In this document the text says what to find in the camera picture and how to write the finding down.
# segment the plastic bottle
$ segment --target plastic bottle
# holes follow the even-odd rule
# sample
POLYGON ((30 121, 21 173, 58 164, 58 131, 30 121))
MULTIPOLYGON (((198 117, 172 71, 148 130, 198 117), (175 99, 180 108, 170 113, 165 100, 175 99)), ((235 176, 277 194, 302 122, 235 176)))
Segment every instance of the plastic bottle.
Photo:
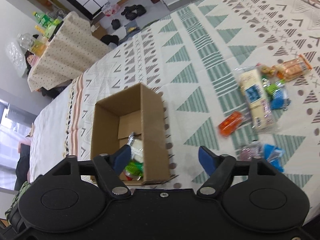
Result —
POLYGON ((44 28, 47 28, 53 22, 53 19, 44 13, 33 12, 33 16, 36 18, 36 21, 44 28))

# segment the patterned bedsheet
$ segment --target patterned bedsheet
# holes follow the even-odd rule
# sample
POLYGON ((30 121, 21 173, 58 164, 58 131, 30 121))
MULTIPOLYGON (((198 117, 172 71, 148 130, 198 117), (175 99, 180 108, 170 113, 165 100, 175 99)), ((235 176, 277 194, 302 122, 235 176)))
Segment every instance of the patterned bedsheet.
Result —
POLYGON ((190 4, 114 49, 74 82, 67 154, 90 159, 95 103, 143 82, 164 101, 172 180, 157 187, 197 190, 208 178, 197 160, 199 146, 237 156, 241 145, 259 139, 286 150, 284 173, 307 193, 311 218, 320 206, 319 41, 320 9, 308 0, 190 4), (280 129, 256 135, 246 124, 222 138, 217 125, 233 111, 248 111, 233 70, 274 65, 300 53, 314 70, 288 83, 292 103, 287 111, 274 111, 280 129))

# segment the cardboard box on floor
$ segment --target cardboard box on floor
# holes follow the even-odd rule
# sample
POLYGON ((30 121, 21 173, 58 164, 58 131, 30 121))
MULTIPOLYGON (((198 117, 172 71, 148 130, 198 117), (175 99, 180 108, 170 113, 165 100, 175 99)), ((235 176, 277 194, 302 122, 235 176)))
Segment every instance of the cardboard box on floor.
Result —
POLYGON ((91 159, 102 153, 115 153, 127 144, 132 132, 141 136, 143 141, 143 180, 128 181, 123 173, 120 178, 128 186, 168 181, 170 172, 162 99, 141 83, 96 103, 91 159))

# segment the shoe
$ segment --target shoe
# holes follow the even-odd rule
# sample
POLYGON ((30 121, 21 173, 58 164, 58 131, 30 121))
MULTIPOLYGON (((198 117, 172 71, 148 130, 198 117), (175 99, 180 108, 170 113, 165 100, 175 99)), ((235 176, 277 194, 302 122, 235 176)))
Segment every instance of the shoe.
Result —
POLYGON ((121 26, 120 21, 118 19, 112 20, 111 25, 114 30, 119 29, 121 26))
POLYGON ((126 6, 124 8, 124 11, 121 13, 121 15, 126 15, 128 12, 132 12, 136 9, 136 5, 132 5, 132 6, 126 6))
POLYGON ((137 10, 138 16, 142 16, 147 12, 146 9, 141 4, 136 5, 136 10, 137 10))
POLYGON ((135 18, 137 18, 138 15, 134 12, 127 12, 126 15, 125 15, 125 18, 130 20, 130 21, 133 21, 135 18))

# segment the polka dot tablecloth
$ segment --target polka dot tablecloth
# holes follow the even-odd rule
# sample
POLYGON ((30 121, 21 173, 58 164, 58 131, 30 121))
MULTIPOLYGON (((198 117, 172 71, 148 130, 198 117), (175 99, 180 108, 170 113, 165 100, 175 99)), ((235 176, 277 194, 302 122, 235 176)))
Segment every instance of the polka dot tablecloth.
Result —
POLYGON ((28 76, 31 91, 78 77, 111 49, 92 36, 90 23, 70 12, 28 76))

